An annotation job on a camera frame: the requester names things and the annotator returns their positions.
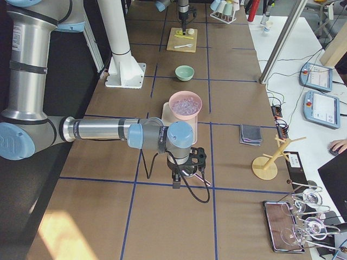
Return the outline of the person's hand on mouse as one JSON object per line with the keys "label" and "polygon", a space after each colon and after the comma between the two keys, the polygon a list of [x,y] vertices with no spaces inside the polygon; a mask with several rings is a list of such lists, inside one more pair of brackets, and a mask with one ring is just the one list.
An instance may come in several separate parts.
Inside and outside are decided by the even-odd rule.
{"label": "person's hand on mouse", "polygon": [[338,154],[341,154],[347,149],[347,140],[346,139],[334,140],[330,143],[329,149],[331,149],[334,152],[338,151]]}

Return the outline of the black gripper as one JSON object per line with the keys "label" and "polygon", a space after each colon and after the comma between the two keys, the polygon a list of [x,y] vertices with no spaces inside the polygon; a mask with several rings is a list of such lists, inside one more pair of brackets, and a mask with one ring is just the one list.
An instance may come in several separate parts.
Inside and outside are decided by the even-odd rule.
{"label": "black gripper", "polygon": [[176,165],[174,162],[171,162],[169,159],[167,160],[167,166],[172,172],[172,188],[180,189],[181,188],[181,177],[180,173],[183,176],[187,176],[187,172],[185,171],[185,165]]}
{"label": "black gripper", "polygon": [[189,11],[186,12],[178,12],[178,18],[181,22],[182,25],[182,35],[186,35],[186,30],[187,30],[187,19],[189,17]]}

